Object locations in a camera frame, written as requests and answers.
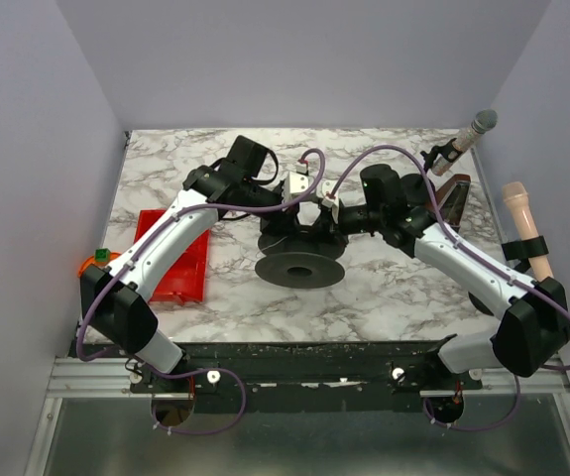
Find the black filament spool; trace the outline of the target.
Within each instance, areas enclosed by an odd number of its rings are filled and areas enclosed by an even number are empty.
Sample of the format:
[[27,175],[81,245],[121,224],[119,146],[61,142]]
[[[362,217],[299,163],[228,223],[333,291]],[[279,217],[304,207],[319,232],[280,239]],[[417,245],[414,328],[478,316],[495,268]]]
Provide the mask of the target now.
[[299,290],[333,286],[343,280],[344,267],[338,259],[349,243],[321,243],[311,236],[311,225],[290,236],[262,237],[258,247],[263,257],[255,272],[272,285]]

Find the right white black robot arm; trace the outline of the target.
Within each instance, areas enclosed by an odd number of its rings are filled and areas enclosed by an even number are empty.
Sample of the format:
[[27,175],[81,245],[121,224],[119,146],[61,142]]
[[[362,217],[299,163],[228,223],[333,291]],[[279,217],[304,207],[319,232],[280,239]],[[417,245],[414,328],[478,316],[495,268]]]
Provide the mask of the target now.
[[387,165],[362,170],[368,205],[352,232],[378,232],[391,246],[438,269],[498,320],[497,329],[450,336],[434,360],[451,374],[505,368],[529,377],[570,340],[563,286],[550,275],[529,276],[498,262],[462,239],[438,212],[409,207],[398,174]]

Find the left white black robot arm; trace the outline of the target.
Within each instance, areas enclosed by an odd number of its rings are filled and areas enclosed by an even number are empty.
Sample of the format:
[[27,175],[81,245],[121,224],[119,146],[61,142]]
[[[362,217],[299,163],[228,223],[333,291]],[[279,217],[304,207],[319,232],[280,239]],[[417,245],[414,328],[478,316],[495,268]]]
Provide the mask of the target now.
[[269,148],[239,136],[227,155],[211,166],[192,170],[162,217],[106,267],[88,266],[80,278],[83,321],[77,357],[87,328],[93,327],[126,353],[168,374],[183,357],[182,350],[159,328],[148,301],[162,277],[183,252],[228,211],[268,216],[308,198],[317,186],[307,173],[295,175],[297,192],[266,189],[257,178]]

